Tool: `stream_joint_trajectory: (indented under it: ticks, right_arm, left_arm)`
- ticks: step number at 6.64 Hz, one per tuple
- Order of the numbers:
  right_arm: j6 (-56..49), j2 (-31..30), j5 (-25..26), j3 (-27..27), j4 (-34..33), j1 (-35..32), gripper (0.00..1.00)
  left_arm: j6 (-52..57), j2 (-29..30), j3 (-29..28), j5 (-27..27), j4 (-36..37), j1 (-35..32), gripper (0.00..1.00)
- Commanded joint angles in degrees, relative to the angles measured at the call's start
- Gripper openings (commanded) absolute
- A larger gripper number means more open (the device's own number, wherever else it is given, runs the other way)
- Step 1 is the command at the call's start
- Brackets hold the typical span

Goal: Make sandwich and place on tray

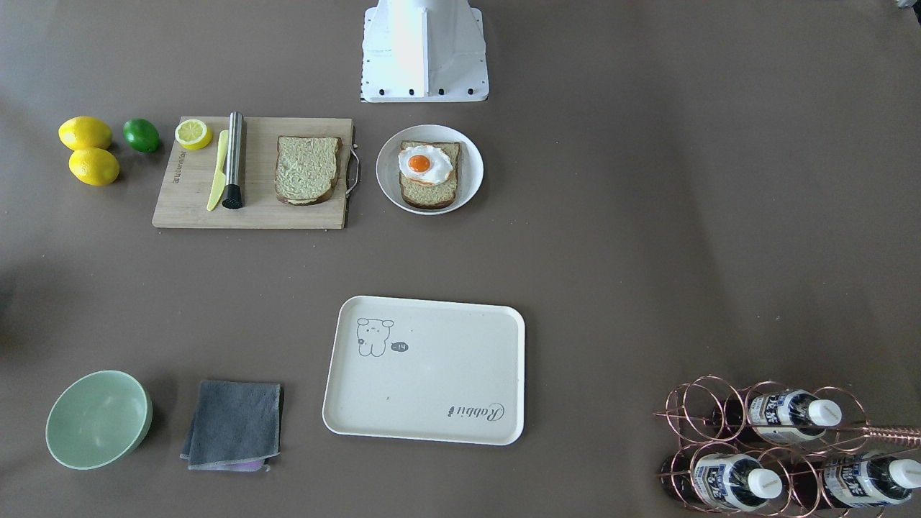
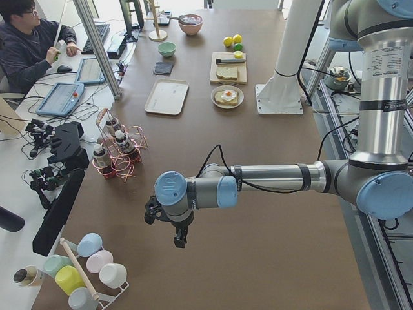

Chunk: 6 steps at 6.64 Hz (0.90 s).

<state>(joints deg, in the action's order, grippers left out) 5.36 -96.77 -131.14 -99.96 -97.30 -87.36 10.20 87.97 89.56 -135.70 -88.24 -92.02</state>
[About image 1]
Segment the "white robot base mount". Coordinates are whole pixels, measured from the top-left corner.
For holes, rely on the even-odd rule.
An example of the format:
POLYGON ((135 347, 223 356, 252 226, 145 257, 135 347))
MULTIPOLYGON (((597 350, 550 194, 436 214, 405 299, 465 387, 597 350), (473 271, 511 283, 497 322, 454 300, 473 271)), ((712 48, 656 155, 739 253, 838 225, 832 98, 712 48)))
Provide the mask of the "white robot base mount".
POLYGON ((362 102, 488 99, 483 14, 467 1, 379 1, 365 10, 362 50, 362 102))

